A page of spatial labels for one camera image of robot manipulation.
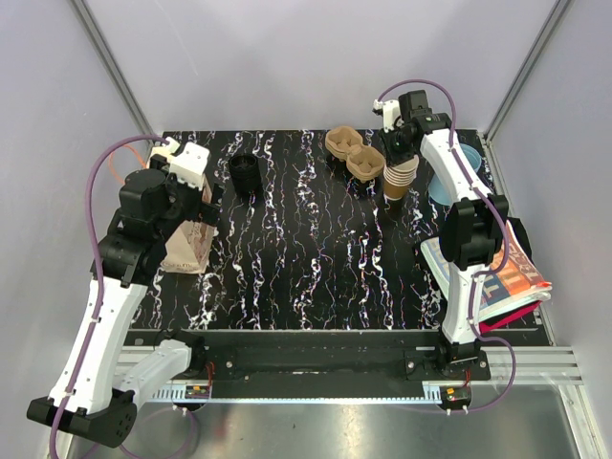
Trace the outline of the pulp cup carrier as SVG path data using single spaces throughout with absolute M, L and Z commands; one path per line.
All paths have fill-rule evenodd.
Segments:
M 366 145 L 362 135 L 352 127 L 339 126 L 325 135 L 327 150 L 345 162 L 347 170 L 362 183 L 380 176 L 385 159 L 375 147 Z

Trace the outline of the paper bag orange handles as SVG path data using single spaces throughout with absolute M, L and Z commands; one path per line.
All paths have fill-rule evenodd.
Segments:
M 203 164 L 202 170 L 202 203 L 210 204 L 212 190 L 208 182 L 205 167 L 208 165 L 210 151 L 194 142 L 178 143 L 167 138 L 169 144 L 160 144 L 151 149 L 147 161 L 131 145 L 126 145 L 137 158 L 142 168 L 153 166 L 153 156 L 155 154 L 163 157 L 169 163 L 173 158 L 178 158 L 186 154 L 189 158 L 194 157 L 199 164 Z M 202 222 L 183 222 L 165 243 L 166 257 L 161 264 L 162 269 L 167 273 L 199 274 L 203 273 L 208 265 L 208 256 L 211 242 L 214 236 L 213 226 Z

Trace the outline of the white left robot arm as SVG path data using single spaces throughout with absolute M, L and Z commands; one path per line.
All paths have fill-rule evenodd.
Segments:
M 199 187 L 156 169 L 129 174 L 106 235 L 99 239 L 86 314 L 56 386 L 30 402 L 28 419 L 109 448 L 128 437 L 137 412 L 167 381 L 208 370 L 205 341 L 181 330 L 158 337 L 154 350 L 115 376 L 130 322 L 166 257 L 166 243 L 186 221 L 215 225 L 225 190 L 208 202 Z

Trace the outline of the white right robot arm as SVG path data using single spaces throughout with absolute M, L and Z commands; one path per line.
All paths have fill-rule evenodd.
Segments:
M 480 360 L 480 297 L 495 255 L 508 245 L 508 202 L 493 194 L 471 167 L 455 132 L 456 115 L 434 113 L 425 91 L 390 101 L 377 98 L 373 111 L 382 117 L 385 177 L 392 176 L 392 168 L 422 158 L 451 200 L 439 232 L 449 268 L 448 307 L 433 362 L 443 378 L 463 377 Z

